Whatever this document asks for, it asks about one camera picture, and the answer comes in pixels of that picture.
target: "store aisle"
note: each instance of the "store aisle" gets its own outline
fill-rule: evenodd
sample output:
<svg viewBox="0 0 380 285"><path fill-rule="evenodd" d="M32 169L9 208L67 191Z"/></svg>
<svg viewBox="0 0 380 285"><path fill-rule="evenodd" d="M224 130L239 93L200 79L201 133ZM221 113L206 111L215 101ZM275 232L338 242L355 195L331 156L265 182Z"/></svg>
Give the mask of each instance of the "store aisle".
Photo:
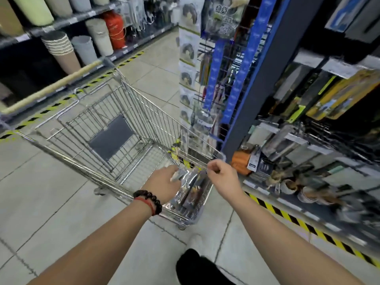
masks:
<svg viewBox="0 0 380 285"><path fill-rule="evenodd" d="M146 98L178 119L176 36L173 31L152 43L121 71ZM112 196L95 196L94 184L22 140L1 143L0 156L1 284L26 284L125 207ZM380 270L374 266L280 221L365 284L378 283ZM278 284L236 213L215 190L199 222L184 231L152 217L110 284L177 284L175 263L194 233L203 236L204 255L236 284Z"/></svg>

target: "shopping cart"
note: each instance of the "shopping cart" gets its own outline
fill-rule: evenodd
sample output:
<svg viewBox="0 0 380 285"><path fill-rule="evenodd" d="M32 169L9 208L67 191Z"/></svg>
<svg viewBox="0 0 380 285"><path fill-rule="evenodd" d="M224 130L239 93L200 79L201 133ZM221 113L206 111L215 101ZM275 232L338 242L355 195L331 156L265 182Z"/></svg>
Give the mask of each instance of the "shopping cart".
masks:
<svg viewBox="0 0 380 285"><path fill-rule="evenodd" d="M111 61L103 64L112 69L107 81L77 90L77 99L39 124L35 136L19 134L97 184L96 194L109 192L126 204L156 169L178 164L205 170L208 161L225 159L202 139L203 146L192 147L197 136L131 87ZM192 214L168 203L160 215L181 229L195 223L212 184L206 179L202 187Z"/></svg>

